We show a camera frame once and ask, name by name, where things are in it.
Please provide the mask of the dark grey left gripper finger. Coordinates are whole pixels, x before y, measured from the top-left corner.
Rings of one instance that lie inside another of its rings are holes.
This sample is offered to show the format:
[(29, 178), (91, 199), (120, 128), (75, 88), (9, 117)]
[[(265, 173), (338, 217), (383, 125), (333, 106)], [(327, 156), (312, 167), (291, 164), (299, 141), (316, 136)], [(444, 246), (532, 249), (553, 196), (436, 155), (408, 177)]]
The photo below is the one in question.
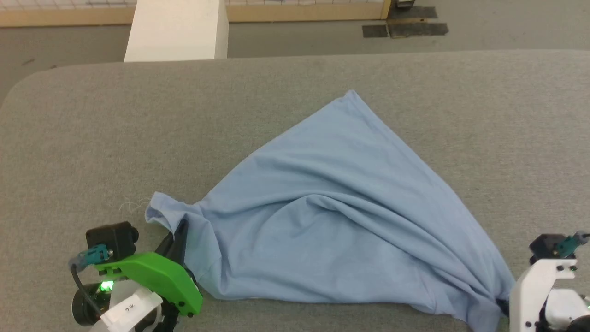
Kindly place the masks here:
[(186, 219), (182, 219), (174, 231), (174, 242), (171, 245), (171, 260), (181, 265), (185, 270), (186, 239), (188, 235), (188, 229), (188, 221)]
[(162, 239), (162, 241), (160, 242), (156, 250), (154, 250), (154, 252), (159, 254), (160, 256), (173, 256), (174, 242), (174, 235), (172, 233), (168, 233), (168, 235), (166, 235), (164, 239)]

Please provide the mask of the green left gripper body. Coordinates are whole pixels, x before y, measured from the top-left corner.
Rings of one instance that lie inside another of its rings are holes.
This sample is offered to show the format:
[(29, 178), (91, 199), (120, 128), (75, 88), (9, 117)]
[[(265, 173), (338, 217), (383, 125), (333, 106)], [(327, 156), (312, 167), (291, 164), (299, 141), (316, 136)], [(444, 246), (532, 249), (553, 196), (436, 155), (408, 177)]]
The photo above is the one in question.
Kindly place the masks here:
[[(138, 288), (145, 287), (162, 298), (162, 304), (154, 310), (157, 313), (155, 327), (153, 330), (146, 328), (143, 332), (177, 332), (180, 317), (191, 318), (200, 313), (203, 297), (188, 271), (155, 252), (131, 255), (118, 262), (95, 265), (95, 268), (107, 280), (126, 277), (127, 281), (135, 282)], [(108, 331), (101, 319), (99, 326)]]

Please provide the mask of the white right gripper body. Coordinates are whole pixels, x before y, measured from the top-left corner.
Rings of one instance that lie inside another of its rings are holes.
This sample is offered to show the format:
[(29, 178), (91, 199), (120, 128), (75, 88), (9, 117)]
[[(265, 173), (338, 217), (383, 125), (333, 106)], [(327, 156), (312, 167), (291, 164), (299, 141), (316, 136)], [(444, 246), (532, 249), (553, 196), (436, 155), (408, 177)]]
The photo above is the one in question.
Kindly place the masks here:
[(509, 297), (509, 332), (534, 332), (554, 283), (573, 279), (577, 259), (539, 259), (522, 273)]

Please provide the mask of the wooden backdrop frame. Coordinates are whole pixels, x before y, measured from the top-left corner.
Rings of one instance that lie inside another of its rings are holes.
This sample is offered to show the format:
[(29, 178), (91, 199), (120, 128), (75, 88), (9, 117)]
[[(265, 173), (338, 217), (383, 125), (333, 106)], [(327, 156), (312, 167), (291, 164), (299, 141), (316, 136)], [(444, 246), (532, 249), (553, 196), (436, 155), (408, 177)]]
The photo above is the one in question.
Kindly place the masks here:
[[(394, 0), (311, 6), (226, 6), (230, 23), (382, 20)], [(0, 28), (106, 26), (133, 23), (135, 7), (0, 11)]]

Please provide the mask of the plain white box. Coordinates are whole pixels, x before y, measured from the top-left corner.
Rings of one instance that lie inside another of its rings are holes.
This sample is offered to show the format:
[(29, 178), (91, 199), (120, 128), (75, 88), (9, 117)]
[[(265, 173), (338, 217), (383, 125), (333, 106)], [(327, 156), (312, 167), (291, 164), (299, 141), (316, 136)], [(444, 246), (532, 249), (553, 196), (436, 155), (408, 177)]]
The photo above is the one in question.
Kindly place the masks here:
[(224, 0), (137, 0), (124, 62), (226, 59)]

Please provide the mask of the light blue garment white hem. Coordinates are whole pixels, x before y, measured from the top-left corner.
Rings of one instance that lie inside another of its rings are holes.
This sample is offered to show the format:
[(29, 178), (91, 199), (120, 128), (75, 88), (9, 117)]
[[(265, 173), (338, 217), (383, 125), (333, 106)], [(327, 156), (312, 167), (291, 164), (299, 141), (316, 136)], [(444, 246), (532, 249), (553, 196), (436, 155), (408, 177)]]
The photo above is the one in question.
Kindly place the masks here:
[(199, 202), (185, 265), (219, 300), (407, 304), (495, 332), (514, 277), (455, 192), (353, 90), (257, 149)]

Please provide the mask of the grey fabric work surface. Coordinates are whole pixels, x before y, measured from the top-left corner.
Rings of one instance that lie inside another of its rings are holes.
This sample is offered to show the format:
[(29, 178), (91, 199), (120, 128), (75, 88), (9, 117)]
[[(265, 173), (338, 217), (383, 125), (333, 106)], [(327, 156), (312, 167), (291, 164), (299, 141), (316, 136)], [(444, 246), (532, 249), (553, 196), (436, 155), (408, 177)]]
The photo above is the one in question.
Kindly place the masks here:
[(109, 63), (39, 71), (0, 108), (0, 332), (83, 332), (67, 268), (87, 229), (154, 192), (200, 200), (247, 155), (355, 90), (453, 191), (514, 274), (540, 233), (590, 231), (590, 51)]

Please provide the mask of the long black floor tape patch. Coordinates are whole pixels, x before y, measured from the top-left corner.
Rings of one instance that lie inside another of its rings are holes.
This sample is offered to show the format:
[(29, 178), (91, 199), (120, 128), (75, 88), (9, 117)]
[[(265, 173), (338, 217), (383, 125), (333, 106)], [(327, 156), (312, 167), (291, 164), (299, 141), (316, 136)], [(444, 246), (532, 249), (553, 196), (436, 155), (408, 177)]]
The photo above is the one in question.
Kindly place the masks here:
[(388, 24), (391, 38), (409, 38), (411, 36), (444, 36), (449, 28), (446, 23), (397, 23)]

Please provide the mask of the white paper label tag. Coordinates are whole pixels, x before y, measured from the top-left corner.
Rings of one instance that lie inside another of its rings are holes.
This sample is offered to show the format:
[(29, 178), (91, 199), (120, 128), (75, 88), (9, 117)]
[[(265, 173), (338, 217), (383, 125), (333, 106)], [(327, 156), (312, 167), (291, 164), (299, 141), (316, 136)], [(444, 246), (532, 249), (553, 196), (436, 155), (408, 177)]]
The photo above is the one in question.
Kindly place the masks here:
[(109, 332), (131, 332), (142, 319), (160, 307), (162, 302), (158, 294), (141, 287), (126, 300), (106, 311), (101, 316), (101, 321)]

